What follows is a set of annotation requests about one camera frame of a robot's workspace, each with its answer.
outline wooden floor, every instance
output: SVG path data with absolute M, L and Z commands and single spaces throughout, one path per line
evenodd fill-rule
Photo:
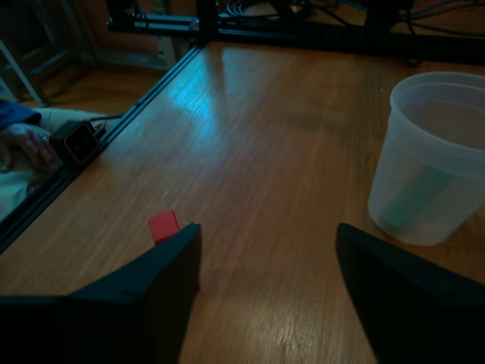
M 1 294 L 70 293 L 153 246 L 148 218 L 203 226 L 180 362 L 374 363 L 335 233 L 388 240 L 367 199 L 397 82 L 482 67 L 210 43 L 0 256 Z M 400 246 L 485 283 L 484 215 Z
M 122 114 L 143 97 L 165 71 L 143 67 L 102 65 L 95 70 L 86 66 L 66 68 L 44 83 L 52 108 Z M 39 106 L 32 100 L 24 103 Z

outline plastic bucket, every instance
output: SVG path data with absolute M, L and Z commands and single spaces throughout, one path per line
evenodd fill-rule
M 397 239 L 435 245 L 485 203 L 485 77 L 415 75 L 390 103 L 369 212 Z

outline black cable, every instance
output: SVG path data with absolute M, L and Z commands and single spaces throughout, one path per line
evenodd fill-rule
M 406 9 L 406 23 L 408 24 L 408 28 L 409 28 L 409 32 L 411 32 L 411 36 L 415 38 L 416 32 L 415 32 L 415 29 L 413 28 L 413 23 L 411 22 L 411 7 Z M 422 59 L 411 60 L 409 58 L 406 58 L 404 62 L 406 62 L 408 66 L 417 67 L 421 63 L 423 63 L 423 60 Z
M 453 34 L 453 35 L 456 35 L 456 36 L 485 36 L 485 33 L 460 32 L 458 30 L 451 30 L 451 29 L 446 29 L 446 28 L 433 27 L 431 25 L 426 25 L 426 24 L 413 23 L 412 25 L 414 27 L 417 27 L 417 28 L 434 30 L 436 32 L 441 32 L 441 33 L 446 33 L 446 34 Z
M 345 25 L 346 27 L 358 27 L 358 25 L 351 24 L 346 20 L 343 20 L 341 17 L 339 17 L 337 14 L 333 13 L 332 11 L 328 10 L 327 7 L 325 6 L 320 6 L 320 5 L 315 5 L 311 4 L 314 8 L 317 8 L 318 10 L 324 12 L 326 15 L 329 17 L 332 17 L 333 19 L 337 20 L 339 23 Z
M 458 9 L 462 9 L 462 8 L 479 8 L 480 6 L 485 6 L 485 2 L 480 3 L 480 4 L 458 5 L 458 6 L 454 6 L 452 8 L 447 8 L 447 9 L 440 10 L 440 11 L 435 11 L 431 14 L 416 15 L 416 16 L 412 17 L 412 20 L 427 19 L 429 17 L 436 17 L 438 15 L 445 14 L 445 13 L 448 13 L 450 11 L 454 11 L 454 10 L 458 10 Z

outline red block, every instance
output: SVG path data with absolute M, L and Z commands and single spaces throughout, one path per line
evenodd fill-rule
M 180 230 L 174 210 L 151 216 L 149 225 L 155 245 L 175 235 Z

